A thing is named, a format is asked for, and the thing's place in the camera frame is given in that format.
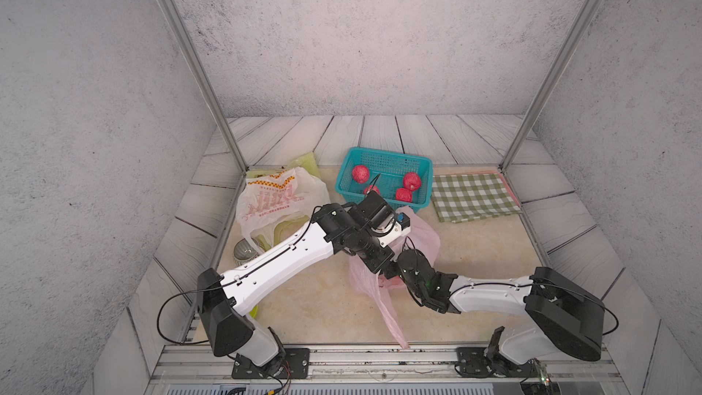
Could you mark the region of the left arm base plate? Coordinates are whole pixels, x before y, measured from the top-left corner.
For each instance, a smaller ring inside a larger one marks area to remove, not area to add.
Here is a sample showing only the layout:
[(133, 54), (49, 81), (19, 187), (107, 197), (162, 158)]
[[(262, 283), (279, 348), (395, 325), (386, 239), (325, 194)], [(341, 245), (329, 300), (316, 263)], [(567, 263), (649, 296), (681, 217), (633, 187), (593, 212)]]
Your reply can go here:
[(309, 375), (310, 349), (285, 347), (283, 352), (263, 367), (238, 354), (234, 358), (231, 377), (234, 380), (306, 380)]

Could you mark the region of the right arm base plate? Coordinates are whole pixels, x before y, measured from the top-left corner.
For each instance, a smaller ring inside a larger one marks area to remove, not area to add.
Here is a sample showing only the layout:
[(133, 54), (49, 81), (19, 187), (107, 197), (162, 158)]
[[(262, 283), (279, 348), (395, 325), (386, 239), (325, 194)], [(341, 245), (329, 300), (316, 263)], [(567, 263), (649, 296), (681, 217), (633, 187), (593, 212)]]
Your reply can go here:
[(539, 371), (533, 361), (516, 365), (497, 353), (488, 358), (480, 347), (459, 347), (456, 349), (457, 362), (454, 370), (462, 378), (490, 379), (515, 378), (530, 379), (539, 376)]

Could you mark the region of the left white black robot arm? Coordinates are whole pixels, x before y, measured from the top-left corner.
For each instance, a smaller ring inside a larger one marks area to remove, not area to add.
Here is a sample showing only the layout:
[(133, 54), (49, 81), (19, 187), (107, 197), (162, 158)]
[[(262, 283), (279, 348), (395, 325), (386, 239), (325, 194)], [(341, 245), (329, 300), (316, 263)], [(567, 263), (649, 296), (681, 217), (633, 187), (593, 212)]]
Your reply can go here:
[(395, 257), (391, 243), (410, 230), (408, 214), (371, 192), (358, 204), (315, 208), (301, 230), (245, 265), (223, 274), (202, 272), (196, 306), (214, 356), (238, 354), (260, 368), (281, 361), (281, 341), (250, 311), (296, 274), (340, 252), (358, 257), (373, 274), (383, 272)]

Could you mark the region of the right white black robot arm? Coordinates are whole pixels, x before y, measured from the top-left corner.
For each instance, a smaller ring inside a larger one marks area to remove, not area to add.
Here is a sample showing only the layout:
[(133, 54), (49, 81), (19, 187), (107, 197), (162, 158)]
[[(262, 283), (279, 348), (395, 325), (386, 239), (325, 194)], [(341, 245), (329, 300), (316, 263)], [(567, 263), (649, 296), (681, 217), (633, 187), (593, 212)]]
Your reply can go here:
[(537, 267), (517, 279), (478, 280), (439, 272), (421, 251), (409, 249), (384, 263), (380, 273), (400, 278), (418, 305), (440, 314), (526, 316), (521, 328), (495, 330), (489, 358), (523, 365), (560, 351), (576, 360), (601, 359), (603, 301), (551, 268)]

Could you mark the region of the pink strawberry plastic bag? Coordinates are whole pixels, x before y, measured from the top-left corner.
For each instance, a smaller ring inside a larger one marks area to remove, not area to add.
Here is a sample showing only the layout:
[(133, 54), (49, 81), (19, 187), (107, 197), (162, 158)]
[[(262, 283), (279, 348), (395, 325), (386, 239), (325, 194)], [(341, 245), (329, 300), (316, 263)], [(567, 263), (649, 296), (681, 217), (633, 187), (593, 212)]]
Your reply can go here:
[(396, 289), (407, 289), (406, 279), (411, 282), (419, 280), (431, 283), (433, 274), (429, 270), (438, 257), (441, 239), (438, 233), (410, 207), (402, 207), (399, 212), (407, 213), (411, 219), (409, 235), (393, 241), (390, 245), (391, 250), (398, 256), (395, 262), (400, 267), (401, 276), (387, 280), (383, 272), (371, 274), (358, 256), (350, 259), (348, 271), (352, 287), (375, 303), (395, 342), (402, 349), (408, 349), (410, 345), (403, 334), (390, 292)]

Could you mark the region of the red apple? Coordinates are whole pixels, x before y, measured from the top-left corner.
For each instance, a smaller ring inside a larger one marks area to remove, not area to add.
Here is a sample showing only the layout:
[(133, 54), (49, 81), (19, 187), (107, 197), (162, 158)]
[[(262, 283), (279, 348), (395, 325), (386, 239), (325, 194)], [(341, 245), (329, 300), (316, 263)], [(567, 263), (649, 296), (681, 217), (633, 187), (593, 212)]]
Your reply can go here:
[(377, 193), (377, 194), (380, 194), (380, 190), (379, 190), (378, 187), (375, 186), (375, 185), (369, 185), (369, 186), (367, 186), (367, 187), (364, 189), (363, 194), (364, 194), (365, 196), (367, 196), (367, 195), (369, 195), (369, 193), (371, 193), (371, 192), (375, 192), (375, 193)]
[(357, 165), (352, 169), (352, 179), (358, 184), (366, 184), (370, 179), (370, 171), (366, 166)]
[(403, 187), (415, 192), (422, 187), (422, 178), (415, 172), (406, 173), (403, 177)]
[(397, 201), (411, 203), (413, 197), (413, 192), (407, 188), (398, 188), (395, 192), (395, 199)]

